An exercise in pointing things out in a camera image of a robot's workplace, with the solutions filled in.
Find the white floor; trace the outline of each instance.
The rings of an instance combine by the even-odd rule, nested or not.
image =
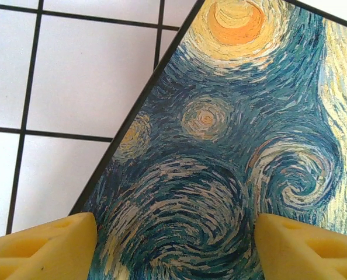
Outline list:
[[[44,0],[43,10],[58,14],[41,19],[26,120],[30,133],[21,142],[17,168],[13,232],[62,218],[72,208],[153,71],[159,2]],[[347,0],[303,2],[347,20]],[[165,0],[160,57],[176,34],[169,29],[182,24],[194,3]],[[23,139],[19,129],[37,16],[32,9],[39,0],[0,4],[10,6],[0,6],[1,236],[8,224]],[[69,18],[65,13],[88,17]],[[77,135],[89,137],[74,139]]]

